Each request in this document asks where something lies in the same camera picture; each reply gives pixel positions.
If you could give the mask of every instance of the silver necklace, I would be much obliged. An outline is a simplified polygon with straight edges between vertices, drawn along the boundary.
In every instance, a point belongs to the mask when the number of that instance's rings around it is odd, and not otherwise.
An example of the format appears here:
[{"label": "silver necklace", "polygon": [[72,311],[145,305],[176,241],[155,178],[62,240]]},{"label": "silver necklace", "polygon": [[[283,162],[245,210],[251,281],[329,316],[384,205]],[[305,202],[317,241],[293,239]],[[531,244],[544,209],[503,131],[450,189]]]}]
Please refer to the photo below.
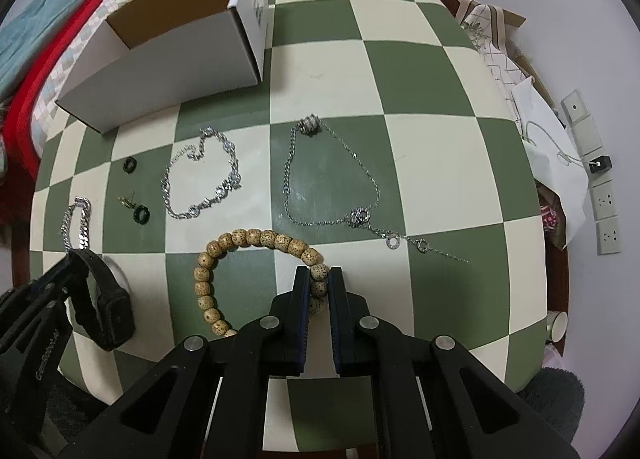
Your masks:
[{"label": "silver necklace", "polygon": [[80,209],[80,232],[78,234],[79,248],[89,249],[89,219],[91,218],[91,203],[87,198],[76,197],[65,210],[65,214],[62,217],[62,226],[60,227],[60,234],[62,235],[62,243],[65,246],[65,251],[69,251],[71,247],[71,238],[69,237],[69,231],[71,229],[71,218],[74,216],[74,210]]},{"label": "silver necklace", "polygon": [[[198,204],[192,204],[186,212],[175,213],[171,207],[171,183],[169,182],[169,173],[172,166],[185,154],[192,162],[197,162],[204,157],[204,141],[207,138],[215,138],[222,144],[222,149],[229,155],[229,165],[231,165],[231,172],[227,178],[220,183],[216,189],[214,196],[211,198],[204,198]],[[164,199],[164,207],[167,213],[174,219],[193,219],[200,215],[200,212],[206,208],[210,208],[215,203],[222,201],[231,190],[240,188],[240,172],[238,172],[238,158],[236,157],[236,146],[231,143],[222,132],[218,132],[211,127],[200,129],[200,140],[198,142],[198,152],[196,152],[195,145],[187,145],[180,149],[174,157],[172,157],[169,165],[164,171],[164,177],[160,180],[160,188],[162,190],[162,199]]]},{"label": "silver necklace", "polygon": [[[329,132],[329,134],[331,134],[337,141],[339,141],[340,144],[344,147],[344,150],[346,150],[349,154],[351,154],[351,157],[358,163],[358,165],[360,165],[360,168],[367,175],[367,177],[370,179],[371,183],[373,184],[373,187],[376,189],[376,200],[373,202],[373,204],[370,204],[370,205],[356,206],[356,208],[351,210],[347,215],[338,219],[333,219],[328,221],[303,222],[295,219],[295,217],[293,217],[291,215],[291,212],[289,211],[289,197],[291,194],[291,187],[290,187],[289,181],[290,181],[290,173],[291,173],[291,163],[293,162],[293,156],[295,156],[296,154],[296,133],[300,131],[302,134],[311,136],[315,132],[318,132],[320,130],[320,127],[322,127],[325,131]],[[433,251],[438,255],[449,257],[450,259],[455,259],[461,262],[467,262],[465,261],[465,259],[460,259],[459,257],[456,257],[455,255],[451,255],[446,251],[441,251],[439,249],[432,248],[427,239],[409,237],[408,235],[402,235],[402,233],[399,233],[396,231],[381,230],[379,228],[376,228],[375,226],[372,226],[372,224],[370,223],[371,211],[376,206],[378,206],[378,203],[380,201],[380,187],[378,186],[378,183],[370,174],[367,167],[364,166],[363,162],[361,162],[358,155],[349,148],[347,143],[343,139],[341,139],[340,136],[338,136],[329,126],[327,126],[326,123],[324,123],[324,121],[322,121],[316,115],[312,114],[312,115],[306,116],[305,118],[302,118],[291,129],[291,137],[289,141],[289,157],[287,158],[287,161],[284,164],[284,186],[282,188],[282,191],[284,192],[284,210],[287,212],[287,216],[289,216],[290,221],[292,223],[297,224],[298,226],[312,227],[312,226],[332,226],[332,225],[338,225],[338,224],[347,224],[351,228],[364,228],[366,230],[369,230],[372,233],[375,233],[375,235],[377,235],[378,237],[386,239],[386,245],[389,247],[389,249],[398,248],[400,246],[400,239],[404,239],[405,241],[407,241],[407,243],[411,243],[416,248],[418,248],[418,251],[420,251],[420,253]]]}]

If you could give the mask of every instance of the wooden bead bracelet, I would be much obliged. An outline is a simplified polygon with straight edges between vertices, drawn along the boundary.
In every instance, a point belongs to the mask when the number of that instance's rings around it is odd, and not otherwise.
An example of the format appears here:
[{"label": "wooden bead bracelet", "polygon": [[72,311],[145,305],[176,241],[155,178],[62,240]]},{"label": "wooden bead bracelet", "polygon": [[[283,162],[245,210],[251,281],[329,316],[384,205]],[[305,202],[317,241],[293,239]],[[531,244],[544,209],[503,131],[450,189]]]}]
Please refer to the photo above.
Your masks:
[{"label": "wooden bead bracelet", "polygon": [[292,239],[284,233],[276,233],[273,230],[264,232],[257,228],[250,230],[234,230],[232,233],[223,233],[218,240],[207,244],[207,251],[198,255],[198,267],[193,270],[193,278],[196,280],[194,290],[198,295],[198,306],[204,311],[204,320],[211,324],[211,330],[218,336],[233,336],[237,333],[229,327],[229,324],[222,318],[222,314],[215,308],[215,301],[211,295],[210,281],[213,279],[211,268],[215,266],[218,259],[226,256],[228,249],[236,247],[246,248],[247,246],[264,246],[269,249],[279,249],[284,253],[302,259],[309,266],[311,271],[311,299],[309,300],[309,315],[315,315],[324,309],[324,300],[328,287],[326,277],[329,275],[329,268],[322,264],[322,255],[314,248],[300,239]]}]

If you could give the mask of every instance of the table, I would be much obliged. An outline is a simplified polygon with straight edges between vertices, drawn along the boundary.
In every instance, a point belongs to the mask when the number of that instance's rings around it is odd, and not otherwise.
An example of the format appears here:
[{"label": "table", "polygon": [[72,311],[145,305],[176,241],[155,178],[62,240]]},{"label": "table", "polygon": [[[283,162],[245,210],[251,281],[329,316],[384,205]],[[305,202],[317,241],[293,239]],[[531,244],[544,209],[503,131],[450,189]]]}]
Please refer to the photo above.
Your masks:
[{"label": "table", "polygon": [[[132,296],[136,333],[98,349],[76,324],[61,362],[77,385],[110,403],[175,343],[215,338],[196,304],[197,253],[244,227],[302,238],[340,265],[348,290],[407,334],[453,335],[513,389],[542,364],[546,279],[542,222],[529,164],[489,70],[439,0],[268,0],[271,27],[258,86],[193,100],[101,136],[59,110],[33,198],[31,274],[63,256],[60,223],[75,196],[89,198],[91,248]],[[380,185],[372,221],[428,235],[467,259],[395,250],[366,230],[301,228],[283,208],[283,164],[293,122],[316,113],[346,140]],[[172,154],[205,126],[235,143],[242,188],[194,220],[166,215],[159,181]],[[127,156],[138,168],[123,172]],[[183,211],[228,172],[216,141],[200,162],[172,170]],[[299,138],[292,210],[336,218],[373,201],[373,187],[330,136]],[[134,195],[151,218],[134,223],[119,196]],[[78,216],[72,239],[77,244]],[[297,259],[278,251],[235,251],[214,271],[215,296],[239,328],[288,291]],[[284,451],[373,441],[368,381],[338,379],[328,315],[309,330],[306,379],[272,379],[264,446]]]}]

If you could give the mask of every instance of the white mug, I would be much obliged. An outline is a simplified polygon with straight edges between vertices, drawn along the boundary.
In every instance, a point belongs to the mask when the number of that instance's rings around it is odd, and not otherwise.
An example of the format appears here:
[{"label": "white mug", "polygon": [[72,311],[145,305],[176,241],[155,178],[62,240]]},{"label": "white mug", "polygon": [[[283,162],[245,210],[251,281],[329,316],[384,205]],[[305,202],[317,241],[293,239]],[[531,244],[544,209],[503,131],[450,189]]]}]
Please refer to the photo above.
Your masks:
[{"label": "white mug", "polygon": [[569,317],[564,311],[546,312],[546,341],[559,342],[566,333]]}]

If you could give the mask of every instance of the checkered tablecloth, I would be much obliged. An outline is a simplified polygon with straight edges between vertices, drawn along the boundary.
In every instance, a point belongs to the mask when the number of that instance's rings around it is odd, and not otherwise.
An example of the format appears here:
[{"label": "checkered tablecloth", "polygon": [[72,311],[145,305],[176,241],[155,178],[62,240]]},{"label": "checkered tablecloth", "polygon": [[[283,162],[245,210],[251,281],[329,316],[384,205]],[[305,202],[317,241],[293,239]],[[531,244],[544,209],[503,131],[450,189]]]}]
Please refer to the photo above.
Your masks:
[{"label": "checkered tablecloth", "polygon": [[[304,239],[340,265],[347,289],[372,314],[425,339],[446,333],[471,349],[513,389],[539,370],[545,344],[542,222],[529,164],[491,73],[439,0],[269,0],[264,82],[193,100],[101,136],[61,116],[49,133],[31,219],[31,273],[63,257],[60,223],[75,196],[93,206],[91,248],[132,296],[136,333],[104,352],[73,316],[65,375],[112,402],[174,344],[210,331],[193,293],[196,255],[220,233],[273,229]],[[300,228],[284,213],[283,164],[292,123],[316,113],[358,154],[380,185],[372,221],[469,264],[388,249],[366,230]],[[194,220],[164,211],[159,182],[172,154],[200,128],[236,144],[242,188]],[[228,172],[215,140],[200,162],[172,171],[172,199],[186,210]],[[135,156],[133,174],[122,170]],[[373,201],[361,169],[329,135],[300,137],[292,210],[299,218],[344,215]],[[130,196],[151,219],[134,223],[118,203]],[[77,243],[77,216],[72,230]],[[288,291],[295,258],[235,251],[214,271],[215,296],[236,328],[268,312]],[[366,379],[335,377],[328,314],[309,330],[306,379],[272,379],[266,449],[320,450],[373,442]]]}]

